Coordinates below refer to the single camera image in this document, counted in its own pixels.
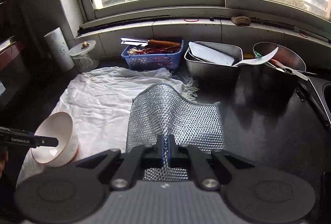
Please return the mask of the brown handled peeler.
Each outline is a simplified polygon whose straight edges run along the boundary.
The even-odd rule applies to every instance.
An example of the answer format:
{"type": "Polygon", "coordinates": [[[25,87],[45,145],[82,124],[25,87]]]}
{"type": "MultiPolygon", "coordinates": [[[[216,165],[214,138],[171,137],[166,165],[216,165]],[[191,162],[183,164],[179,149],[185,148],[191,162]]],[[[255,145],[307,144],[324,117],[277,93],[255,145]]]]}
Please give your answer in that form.
{"type": "Polygon", "coordinates": [[[121,38],[121,45],[129,46],[142,46],[148,48],[171,48],[171,47],[181,47],[181,43],[172,41],[160,41],[160,40],[142,40],[142,39],[130,39],[121,38]]]}

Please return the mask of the silver mesh scouring cloth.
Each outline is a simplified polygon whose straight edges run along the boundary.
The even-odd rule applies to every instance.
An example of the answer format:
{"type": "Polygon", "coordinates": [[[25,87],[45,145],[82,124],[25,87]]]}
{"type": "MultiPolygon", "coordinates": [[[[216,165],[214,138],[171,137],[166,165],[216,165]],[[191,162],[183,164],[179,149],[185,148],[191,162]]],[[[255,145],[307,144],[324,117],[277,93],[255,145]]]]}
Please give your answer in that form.
{"type": "Polygon", "coordinates": [[[159,135],[173,135],[177,144],[192,144],[204,153],[225,149],[220,106],[198,104],[170,85],[154,84],[133,99],[126,152],[155,144],[159,135]]]}

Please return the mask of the white rice paddle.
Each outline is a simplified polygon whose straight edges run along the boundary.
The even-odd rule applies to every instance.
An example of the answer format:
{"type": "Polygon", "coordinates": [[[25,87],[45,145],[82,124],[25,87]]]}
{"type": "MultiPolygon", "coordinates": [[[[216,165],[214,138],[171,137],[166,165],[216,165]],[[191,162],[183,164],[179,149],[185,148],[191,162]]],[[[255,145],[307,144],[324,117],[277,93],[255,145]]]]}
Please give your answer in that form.
{"type": "Polygon", "coordinates": [[[274,50],[272,50],[269,54],[266,54],[265,56],[262,56],[260,58],[255,59],[244,59],[236,64],[233,65],[233,67],[239,67],[239,66],[258,66],[261,64],[264,64],[268,61],[270,61],[278,52],[279,47],[276,47],[274,50]]]}

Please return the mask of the round steel pot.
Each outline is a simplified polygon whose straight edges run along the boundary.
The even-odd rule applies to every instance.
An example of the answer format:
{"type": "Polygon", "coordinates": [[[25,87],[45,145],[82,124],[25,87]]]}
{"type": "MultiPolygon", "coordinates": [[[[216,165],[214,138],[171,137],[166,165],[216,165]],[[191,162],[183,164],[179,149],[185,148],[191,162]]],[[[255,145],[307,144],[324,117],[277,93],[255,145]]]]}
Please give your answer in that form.
{"type": "Polygon", "coordinates": [[[306,71],[306,64],[302,58],[293,52],[291,49],[285,46],[273,43],[273,42],[258,42],[253,46],[253,52],[255,55],[266,55],[278,47],[278,52],[274,59],[281,62],[287,67],[291,67],[300,72],[306,71]]]}

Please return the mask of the glass jar with lid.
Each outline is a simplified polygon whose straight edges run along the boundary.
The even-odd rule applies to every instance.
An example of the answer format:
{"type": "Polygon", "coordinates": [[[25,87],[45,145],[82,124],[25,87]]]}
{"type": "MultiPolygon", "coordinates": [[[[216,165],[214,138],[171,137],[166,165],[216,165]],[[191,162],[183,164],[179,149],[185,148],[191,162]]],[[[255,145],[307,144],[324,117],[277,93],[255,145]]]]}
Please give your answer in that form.
{"type": "Polygon", "coordinates": [[[71,59],[81,73],[92,71],[99,65],[99,59],[93,55],[95,46],[95,40],[88,40],[69,50],[71,59]]]}

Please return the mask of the red rice cooker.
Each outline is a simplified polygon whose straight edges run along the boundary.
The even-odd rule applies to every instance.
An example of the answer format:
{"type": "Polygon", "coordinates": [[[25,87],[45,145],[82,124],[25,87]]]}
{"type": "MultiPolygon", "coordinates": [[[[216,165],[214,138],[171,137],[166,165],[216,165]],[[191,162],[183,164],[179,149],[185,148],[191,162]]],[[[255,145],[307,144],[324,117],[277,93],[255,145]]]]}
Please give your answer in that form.
{"type": "Polygon", "coordinates": [[[5,107],[28,79],[21,51],[22,41],[11,36],[1,43],[1,108],[5,107]]]}

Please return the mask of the white cutting board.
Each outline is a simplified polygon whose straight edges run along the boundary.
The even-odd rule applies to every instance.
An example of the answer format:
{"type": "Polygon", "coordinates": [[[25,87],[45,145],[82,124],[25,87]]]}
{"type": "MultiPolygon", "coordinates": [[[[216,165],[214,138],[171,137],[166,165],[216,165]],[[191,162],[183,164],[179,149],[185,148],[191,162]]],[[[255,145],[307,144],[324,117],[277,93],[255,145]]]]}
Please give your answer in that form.
{"type": "Polygon", "coordinates": [[[226,66],[232,66],[232,64],[235,62],[235,59],[232,56],[219,52],[212,48],[208,48],[195,42],[189,42],[188,45],[190,47],[191,54],[194,57],[204,60],[206,62],[226,66]]]}

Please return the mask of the brown scrub sponge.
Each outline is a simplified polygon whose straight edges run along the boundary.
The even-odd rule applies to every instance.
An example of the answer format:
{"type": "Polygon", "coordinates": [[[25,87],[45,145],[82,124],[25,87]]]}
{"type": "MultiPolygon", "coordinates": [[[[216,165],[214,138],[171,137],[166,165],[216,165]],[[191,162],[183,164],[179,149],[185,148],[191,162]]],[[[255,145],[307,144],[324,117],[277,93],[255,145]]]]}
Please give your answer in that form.
{"type": "Polygon", "coordinates": [[[250,26],[251,19],[246,16],[233,16],[231,21],[237,26],[250,26]]]}

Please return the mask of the white paper towel roll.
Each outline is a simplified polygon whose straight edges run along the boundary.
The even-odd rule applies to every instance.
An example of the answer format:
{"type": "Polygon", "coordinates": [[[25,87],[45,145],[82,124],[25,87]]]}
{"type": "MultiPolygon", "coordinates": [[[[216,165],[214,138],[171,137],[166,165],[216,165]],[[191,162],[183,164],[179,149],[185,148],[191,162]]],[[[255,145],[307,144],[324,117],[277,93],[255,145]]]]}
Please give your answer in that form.
{"type": "Polygon", "coordinates": [[[50,52],[63,72],[67,72],[74,67],[74,63],[69,55],[69,49],[63,33],[59,27],[44,35],[44,39],[50,52]]]}

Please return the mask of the steel spoon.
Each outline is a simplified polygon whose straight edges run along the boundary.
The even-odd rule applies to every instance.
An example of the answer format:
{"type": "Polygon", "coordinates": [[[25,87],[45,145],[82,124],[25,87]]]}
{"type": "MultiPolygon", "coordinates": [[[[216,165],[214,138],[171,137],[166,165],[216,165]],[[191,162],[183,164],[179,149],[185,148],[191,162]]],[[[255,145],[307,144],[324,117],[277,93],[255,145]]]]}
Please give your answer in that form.
{"type": "Polygon", "coordinates": [[[297,77],[301,78],[302,80],[305,80],[305,81],[308,81],[309,80],[306,75],[300,73],[299,71],[297,71],[295,69],[292,69],[290,67],[285,66],[284,64],[280,63],[277,60],[271,59],[270,62],[273,65],[277,66],[278,68],[283,69],[284,71],[287,71],[288,73],[291,73],[291,74],[296,75],[297,77]]]}

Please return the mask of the steel sink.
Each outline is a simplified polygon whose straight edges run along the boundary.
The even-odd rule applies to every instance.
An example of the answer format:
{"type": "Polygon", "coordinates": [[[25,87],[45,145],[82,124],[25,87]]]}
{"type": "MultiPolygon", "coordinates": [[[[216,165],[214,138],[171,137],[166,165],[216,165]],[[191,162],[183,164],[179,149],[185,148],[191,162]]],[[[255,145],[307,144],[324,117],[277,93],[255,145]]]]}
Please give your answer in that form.
{"type": "Polygon", "coordinates": [[[328,87],[330,89],[330,81],[308,77],[308,81],[298,81],[296,93],[311,106],[323,127],[330,131],[330,96],[325,94],[328,87]]]}

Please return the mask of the white cotton cloth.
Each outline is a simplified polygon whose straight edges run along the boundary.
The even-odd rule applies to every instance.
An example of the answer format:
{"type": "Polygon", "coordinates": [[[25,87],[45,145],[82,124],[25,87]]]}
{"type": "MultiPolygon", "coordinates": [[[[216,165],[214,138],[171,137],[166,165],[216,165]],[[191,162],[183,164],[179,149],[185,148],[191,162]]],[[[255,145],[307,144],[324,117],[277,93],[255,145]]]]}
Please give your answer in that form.
{"type": "Polygon", "coordinates": [[[156,83],[166,83],[194,101],[198,88],[191,78],[172,75],[166,68],[132,71],[104,67],[77,75],[60,96],[52,113],[66,112],[73,119],[79,148],[75,159],[107,150],[126,148],[132,100],[156,83]]]}

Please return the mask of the square steel tray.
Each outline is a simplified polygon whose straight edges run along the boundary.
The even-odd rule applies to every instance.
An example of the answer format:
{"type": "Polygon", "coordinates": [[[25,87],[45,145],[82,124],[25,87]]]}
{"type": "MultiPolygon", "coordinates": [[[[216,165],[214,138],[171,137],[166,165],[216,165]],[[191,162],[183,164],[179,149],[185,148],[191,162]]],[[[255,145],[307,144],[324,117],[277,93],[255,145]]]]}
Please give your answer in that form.
{"type": "Polygon", "coordinates": [[[190,48],[185,52],[184,58],[188,67],[190,75],[198,79],[207,78],[237,78],[240,73],[240,67],[233,65],[243,60],[242,49],[235,45],[221,44],[215,42],[196,41],[196,44],[205,46],[217,52],[231,56],[234,61],[232,64],[218,64],[208,62],[205,59],[195,56],[190,48]]]}

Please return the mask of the red rubber band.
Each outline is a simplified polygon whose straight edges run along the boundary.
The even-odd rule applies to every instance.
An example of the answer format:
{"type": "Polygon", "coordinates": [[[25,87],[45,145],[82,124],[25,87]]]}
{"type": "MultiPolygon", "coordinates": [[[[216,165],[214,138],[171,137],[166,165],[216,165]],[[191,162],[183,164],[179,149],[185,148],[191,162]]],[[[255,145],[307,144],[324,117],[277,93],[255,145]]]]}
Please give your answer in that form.
{"type": "Polygon", "coordinates": [[[185,22],[199,22],[198,18],[184,18],[185,22]]]}

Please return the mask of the white ceramic bowl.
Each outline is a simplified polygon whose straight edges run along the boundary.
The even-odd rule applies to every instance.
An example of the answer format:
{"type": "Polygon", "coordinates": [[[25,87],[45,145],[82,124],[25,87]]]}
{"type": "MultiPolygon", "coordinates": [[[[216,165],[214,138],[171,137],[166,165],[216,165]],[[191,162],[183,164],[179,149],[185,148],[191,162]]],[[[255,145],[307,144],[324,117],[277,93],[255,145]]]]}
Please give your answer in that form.
{"type": "Polygon", "coordinates": [[[31,155],[38,164],[60,167],[74,159],[79,149],[79,140],[71,116],[65,112],[50,115],[35,132],[44,137],[39,147],[31,149],[31,155]]]}

